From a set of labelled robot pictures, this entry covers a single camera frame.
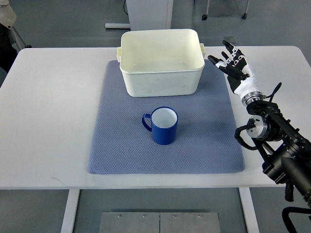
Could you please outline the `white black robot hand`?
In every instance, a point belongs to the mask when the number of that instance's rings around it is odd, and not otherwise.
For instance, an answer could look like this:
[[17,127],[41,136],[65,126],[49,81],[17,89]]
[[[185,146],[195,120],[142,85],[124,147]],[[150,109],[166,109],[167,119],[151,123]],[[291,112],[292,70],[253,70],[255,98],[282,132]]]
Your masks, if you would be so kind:
[[207,58],[220,71],[227,75],[227,80],[231,91],[240,97],[244,106],[257,100],[263,100],[263,94],[257,87],[257,76],[250,60],[240,49],[223,41],[225,48],[229,52],[222,52],[223,59],[209,55]]

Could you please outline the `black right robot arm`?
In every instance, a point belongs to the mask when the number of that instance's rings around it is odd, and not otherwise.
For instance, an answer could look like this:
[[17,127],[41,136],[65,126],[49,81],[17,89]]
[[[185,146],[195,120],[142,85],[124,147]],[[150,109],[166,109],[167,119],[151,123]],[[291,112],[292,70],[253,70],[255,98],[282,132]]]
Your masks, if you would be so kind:
[[257,150],[264,162],[262,172],[276,184],[285,185],[285,200],[294,200],[297,189],[304,201],[311,203],[311,143],[285,119],[278,105],[272,102],[280,89],[272,94],[247,91],[242,103],[251,115],[248,122],[235,131],[235,139],[248,150]]

